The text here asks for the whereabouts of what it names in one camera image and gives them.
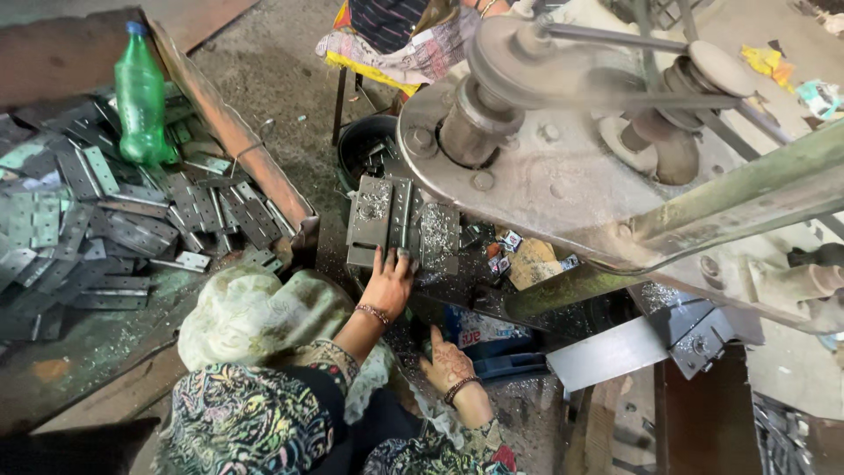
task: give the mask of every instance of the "woman's left hand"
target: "woman's left hand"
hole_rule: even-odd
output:
[[[405,248],[399,248],[398,252],[391,248],[387,253],[387,260],[383,263],[382,255],[383,248],[378,246],[372,265],[372,278],[366,284],[360,304],[381,310],[393,321],[402,313],[404,304],[408,301],[419,262],[411,262],[410,251]]]

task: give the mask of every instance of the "bucket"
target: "bucket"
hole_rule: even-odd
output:
[[[365,169],[363,160],[366,157],[363,155],[366,151],[386,137],[396,141],[397,124],[398,117],[367,116],[352,122],[340,134],[335,173],[345,194],[357,191],[360,186],[360,176]]]

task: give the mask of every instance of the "colorful fabric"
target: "colorful fabric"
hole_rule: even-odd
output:
[[[472,15],[464,8],[460,15],[415,35],[391,54],[380,54],[361,35],[332,31],[316,45],[316,54],[329,65],[347,67],[412,96],[421,84],[444,77],[465,58],[461,24],[472,24]]]
[[[404,48],[428,0],[349,0],[351,24],[380,54]]]
[[[463,429],[466,444],[461,450],[430,425],[418,439],[391,439],[378,445],[366,459],[364,473],[484,473],[506,475],[516,472],[513,451],[501,440],[498,420],[474,429]]]
[[[359,370],[348,353],[328,340],[297,353],[297,365],[329,375],[346,395]],[[170,425],[161,432],[153,472],[307,473],[332,449],[339,430],[335,423],[342,424],[331,419],[315,389],[283,370],[239,363],[211,364],[190,373],[173,389]],[[497,420],[464,429],[463,438],[461,450],[434,429],[419,439],[388,440],[369,454],[364,473],[516,471]]]

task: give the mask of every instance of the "bracelet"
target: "bracelet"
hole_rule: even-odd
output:
[[[379,319],[381,321],[381,323],[384,324],[384,326],[390,326],[390,320],[384,314],[383,310],[379,310],[379,309],[373,308],[369,305],[363,305],[363,304],[360,304],[360,303],[355,305],[354,309],[355,310],[361,310],[361,311],[364,311],[364,312],[372,315],[373,317]]]
[[[486,15],[486,11],[487,11],[487,10],[489,10],[489,9],[490,9],[490,7],[491,7],[491,6],[492,6],[495,2],[498,2],[498,0],[492,0],[491,2],[489,2],[489,3],[487,3],[487,4],[486,4],[486,6],[484,7],[484,11],[480,13],[480,18],[481,18],[481,19],[484,19],[484,15]]]
[[[463,388],[468,383],[471,383],[472,381],[480,382],[481,378],[479,378],[478,376],[469,376],[468,378],[466,378],[466,379],[460,381],[459,383],[455,384],[454,386],[452,386],[452,388],[450,390],[448,390],[448,392],[446,393],[446,397],[443,398],[445,400],[446,404],[448,404],[451,407],[454,407],[454,396],[457,394],[457,392],[459,390],[461,390],[461,388]]]

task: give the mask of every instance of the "nut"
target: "nut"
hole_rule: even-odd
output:
[[[619,238],[622,238],[622,239],[630,239],[630,238],[633,237],[633,231],[630,229],[629,226],[627,226],[624,223],[619,224],[618,233],[619,233]]]
[[[404,135],[404,145],[407,150],[422,158],[433,156],[435,147],[434,134],[424,128],[411,128]]]
[[[546,142],[556,142],[560,139],[560,131],[549,123],[539,127],[539,135],[545,139]]]
[[[472,186],[480,191],[487,191],[495,184],[495,177],[489,172],[477,172],[472,176]]]
[[[413,142],[420,148],[426,149],[434,142],[434,138],[430,132],[423,128],[415,128],[413,132]]]
[[[718,263],[708,255],[701,257],[701,270],[709,277],[718,277],[718,274],[721,273]]]

